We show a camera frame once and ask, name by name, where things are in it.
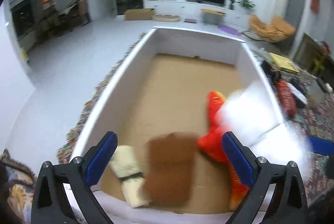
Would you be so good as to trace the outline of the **purple round mat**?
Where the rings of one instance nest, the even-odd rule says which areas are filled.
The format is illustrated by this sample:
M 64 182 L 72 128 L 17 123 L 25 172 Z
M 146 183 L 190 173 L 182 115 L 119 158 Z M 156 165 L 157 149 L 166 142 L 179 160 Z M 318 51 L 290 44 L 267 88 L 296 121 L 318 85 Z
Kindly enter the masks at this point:
M 233 36 L 241 36 L 241 33 L 235 29 L 235 28 L 232 28 L 232 27 L 229 27 L 229 26 L 226 26 L 226 25 L 220 25 L 218 26 L 218 28 L 225 32 L 225 33 L 228 33 L 230 35 L 233 35 Z

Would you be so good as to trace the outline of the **small dark potted plant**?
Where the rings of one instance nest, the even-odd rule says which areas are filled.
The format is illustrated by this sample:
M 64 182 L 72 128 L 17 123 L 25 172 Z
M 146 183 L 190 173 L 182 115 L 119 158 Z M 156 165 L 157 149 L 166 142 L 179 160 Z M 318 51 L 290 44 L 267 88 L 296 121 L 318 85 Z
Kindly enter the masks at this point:
M 229 10 L 234 10 L 235 0 L 229 0 Z

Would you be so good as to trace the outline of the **orange lounge chair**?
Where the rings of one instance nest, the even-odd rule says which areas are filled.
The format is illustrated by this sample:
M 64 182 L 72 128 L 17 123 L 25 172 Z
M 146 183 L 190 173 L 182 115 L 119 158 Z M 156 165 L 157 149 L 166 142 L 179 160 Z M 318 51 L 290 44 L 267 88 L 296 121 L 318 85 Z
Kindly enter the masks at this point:
M 249 28 L 241 34 L 255 41 L 269 43 L 282 42 L 296 33 L 296 28 L 279 16 L 274 16 L 270 24 L 262 22 L 257 15 L 249 16 Z

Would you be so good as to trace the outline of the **brown plush cushion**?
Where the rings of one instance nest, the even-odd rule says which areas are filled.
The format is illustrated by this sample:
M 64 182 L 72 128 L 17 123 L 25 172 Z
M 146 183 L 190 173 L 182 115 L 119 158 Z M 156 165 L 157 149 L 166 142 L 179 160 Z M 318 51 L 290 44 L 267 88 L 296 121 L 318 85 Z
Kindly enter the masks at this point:
M 145 194 L 158 206 L 183 206 L 191 197 L 197 134 L 172 132 L 147 143 Z

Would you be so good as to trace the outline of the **dining table with chairs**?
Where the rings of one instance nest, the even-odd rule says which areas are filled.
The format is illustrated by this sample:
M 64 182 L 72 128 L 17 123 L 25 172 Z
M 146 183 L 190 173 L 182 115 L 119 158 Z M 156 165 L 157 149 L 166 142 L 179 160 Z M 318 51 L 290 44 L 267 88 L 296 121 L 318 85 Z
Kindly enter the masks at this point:
M 52 36 L 61 36 L 66 31 L 72 32 L 75 27 L 90 22 L 88 0 L 74 0 L 62 12 L 52 6 L 37 23 L 37 38 L 45 40 Z

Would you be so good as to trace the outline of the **beige pet bed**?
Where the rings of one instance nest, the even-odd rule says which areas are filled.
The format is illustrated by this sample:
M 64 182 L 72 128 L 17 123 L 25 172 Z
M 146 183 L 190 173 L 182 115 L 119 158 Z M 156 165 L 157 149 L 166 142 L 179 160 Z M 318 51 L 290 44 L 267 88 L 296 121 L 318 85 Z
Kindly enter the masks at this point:
M 157 22 L 180 22 L 181 17 L 178 15 L 172 15 L 172 14 L 155 14 L 152 19 Z

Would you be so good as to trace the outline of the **colourful patterned rug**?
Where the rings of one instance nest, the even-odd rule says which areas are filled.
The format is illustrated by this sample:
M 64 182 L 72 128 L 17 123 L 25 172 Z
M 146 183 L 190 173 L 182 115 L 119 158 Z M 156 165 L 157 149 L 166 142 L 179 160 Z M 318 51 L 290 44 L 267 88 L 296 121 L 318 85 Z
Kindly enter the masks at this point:
M 113 66 L 104 79 L 97 85 L 93 96 L 84 104 L 80 113 L 80 118 L 66 135 L 66 143 L 57 151 L 59 163 L 68 163 L 75 144 L 91 114 L 97 101 L 103 94 L 109 81 L 115 76 L 118 69 L 124 64 L 126 58 L 133 52 L 134 48 L 145 37 L 145 33 L 139 36 L 139 39 L 130 45 L 123 57 Z M 292 125 L 296 126 L 307 137 L 319 138 L 321 141 L 333 141 L 333 100 L 326 97 L 324 102 L 313 109 L 306 108 L 299 111 L 297 117 L 293 119 Z M 308 204 L 311 205 L 320 198 L 329 194 L 333 197 L 333 180 L 325 176 L 325 163 L 328 156 L 323 156 L 316 152 L 310 153 L 311 171 L 310 177 L 306 180 L 305 190 Z

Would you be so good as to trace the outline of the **brown cardboard box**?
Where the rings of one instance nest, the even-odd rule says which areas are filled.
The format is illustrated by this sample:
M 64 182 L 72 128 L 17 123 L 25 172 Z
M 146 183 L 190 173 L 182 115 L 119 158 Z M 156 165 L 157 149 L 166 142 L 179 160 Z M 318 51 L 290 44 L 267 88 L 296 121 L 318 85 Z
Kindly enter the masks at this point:
M 125 20 L 151 20 L 154 15 L 154 9 L 129 9 L 125 11 Z

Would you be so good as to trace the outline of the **white tv cabinet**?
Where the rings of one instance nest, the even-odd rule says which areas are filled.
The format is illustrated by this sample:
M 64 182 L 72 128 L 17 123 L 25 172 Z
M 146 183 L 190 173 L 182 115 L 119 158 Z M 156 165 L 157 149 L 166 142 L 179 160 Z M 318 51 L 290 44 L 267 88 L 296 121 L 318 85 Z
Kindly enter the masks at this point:
M 224 7 L 185 1 L 144 1 L 143 5 L 145 8 L 154 9 L 158 14 L 173 14 L 193 19 L 202 18 L 201 9 L 219 11 L 225 14 L 223 23 L 226 25 L 236 25 L 243 28 L 249 27 L 249 15 Z

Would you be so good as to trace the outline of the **small purple floor mat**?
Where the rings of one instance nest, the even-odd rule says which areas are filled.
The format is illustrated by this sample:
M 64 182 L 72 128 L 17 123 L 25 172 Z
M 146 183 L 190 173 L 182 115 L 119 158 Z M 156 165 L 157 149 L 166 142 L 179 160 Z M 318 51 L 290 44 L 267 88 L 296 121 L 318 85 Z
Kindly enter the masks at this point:
M 190 18 L 184 18 L 183 20 L 185 23 L 193 23 L 196 24 L 197 20 L 196 19 L 190 19 Z

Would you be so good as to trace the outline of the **green potted plant right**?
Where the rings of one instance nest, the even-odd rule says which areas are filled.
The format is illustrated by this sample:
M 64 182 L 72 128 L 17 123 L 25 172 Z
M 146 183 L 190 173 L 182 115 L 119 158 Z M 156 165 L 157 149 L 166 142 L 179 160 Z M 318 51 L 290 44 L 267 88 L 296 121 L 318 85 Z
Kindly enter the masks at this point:
M 239 6 L 245 10 L 254 10 L 255 4 L 251 0 L 237 0 Z

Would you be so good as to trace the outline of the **white soft package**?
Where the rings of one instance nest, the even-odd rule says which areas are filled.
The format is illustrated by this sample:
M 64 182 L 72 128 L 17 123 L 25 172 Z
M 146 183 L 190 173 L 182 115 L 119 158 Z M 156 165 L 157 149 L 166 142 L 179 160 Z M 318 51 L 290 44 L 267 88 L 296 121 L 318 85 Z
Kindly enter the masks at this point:
M 283 122 L 266 88 L 258 81 L 230 94 L 215 115 L 223 132 L 231 131 L 245 146 L 252 147 Z

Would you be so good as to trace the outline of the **cream plush cushion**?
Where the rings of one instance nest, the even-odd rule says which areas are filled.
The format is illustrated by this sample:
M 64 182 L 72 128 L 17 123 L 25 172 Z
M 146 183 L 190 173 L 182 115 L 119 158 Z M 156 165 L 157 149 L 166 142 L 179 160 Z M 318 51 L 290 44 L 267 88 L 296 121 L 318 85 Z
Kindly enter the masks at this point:
M 117 146 L 109 166 L 121 183 L 121 190 L 127 204 L 132 208 L 149 206 L 143 186 L 145 178 L 131 146 Z

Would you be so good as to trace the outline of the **floral sofa cushion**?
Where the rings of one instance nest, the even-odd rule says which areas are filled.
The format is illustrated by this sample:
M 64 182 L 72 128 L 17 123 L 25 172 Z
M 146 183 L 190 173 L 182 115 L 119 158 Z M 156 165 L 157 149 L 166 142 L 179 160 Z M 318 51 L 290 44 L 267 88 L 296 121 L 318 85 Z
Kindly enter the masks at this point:
M 25 164 L 1 154 L 1 223 L 31 223 L 36 176 Z

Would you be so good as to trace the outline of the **red packaged item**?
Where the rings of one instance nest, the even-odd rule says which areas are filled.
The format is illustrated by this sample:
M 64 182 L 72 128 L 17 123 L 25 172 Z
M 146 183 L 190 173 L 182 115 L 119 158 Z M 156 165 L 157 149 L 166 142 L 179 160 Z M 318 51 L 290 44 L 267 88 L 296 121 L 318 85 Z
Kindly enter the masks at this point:
M 287 82 L 279 79 L 276 83 L 276 90 L 284 113 L 290 118 L 295 117 L 297 112 L 296 102 Z

